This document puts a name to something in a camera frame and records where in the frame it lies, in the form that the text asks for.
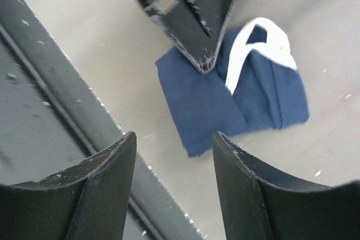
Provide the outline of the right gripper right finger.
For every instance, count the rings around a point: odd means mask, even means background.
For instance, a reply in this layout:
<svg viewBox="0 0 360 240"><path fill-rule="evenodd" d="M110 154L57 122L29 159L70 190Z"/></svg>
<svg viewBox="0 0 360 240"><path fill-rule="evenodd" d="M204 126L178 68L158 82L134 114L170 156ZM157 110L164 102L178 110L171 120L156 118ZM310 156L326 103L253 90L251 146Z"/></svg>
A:
<svg viewBox="0 0 360 240"><path fill-rule="evenodd" d="M227 239L358 239L359 181L334 187L285 173L213 136Z"/></svg>

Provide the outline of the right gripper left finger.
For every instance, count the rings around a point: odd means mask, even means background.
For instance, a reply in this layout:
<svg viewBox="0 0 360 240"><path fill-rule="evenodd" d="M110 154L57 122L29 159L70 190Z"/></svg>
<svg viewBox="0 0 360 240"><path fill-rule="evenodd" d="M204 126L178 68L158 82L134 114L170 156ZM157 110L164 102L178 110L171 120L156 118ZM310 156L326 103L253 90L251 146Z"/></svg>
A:
<svg viewBox="0 0 360 240"><path fill-rule="evenodd" d="M1 239L122 239L137 137L38 182L1 185Z"/></svg>

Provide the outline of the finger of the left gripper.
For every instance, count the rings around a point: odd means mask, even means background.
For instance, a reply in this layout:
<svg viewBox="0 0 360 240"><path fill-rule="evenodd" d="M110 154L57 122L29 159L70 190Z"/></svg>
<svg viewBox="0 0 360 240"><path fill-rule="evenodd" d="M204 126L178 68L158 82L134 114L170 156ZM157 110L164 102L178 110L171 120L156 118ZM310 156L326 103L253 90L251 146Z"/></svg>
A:
<svg viewBox="0 0 360 240"><path fill-rule="evenodd" d="M202 74L216 63L236 0L136 0Z"/></svg>

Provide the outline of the navy blue white underwear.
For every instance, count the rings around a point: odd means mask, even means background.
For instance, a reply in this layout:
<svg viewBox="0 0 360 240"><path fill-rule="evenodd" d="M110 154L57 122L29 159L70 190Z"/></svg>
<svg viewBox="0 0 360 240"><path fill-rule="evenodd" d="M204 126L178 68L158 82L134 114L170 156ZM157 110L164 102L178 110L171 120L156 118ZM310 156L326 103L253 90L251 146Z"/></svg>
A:
<svg viewBox="0 0 360 240"><path fill-rule="evenodd" d="M289 38L270 19L257 17L229 31L208 74L199 73L176 48L159 58L156 67L189 157L210 150L215 132L233 137L309 119Z"/></svg>

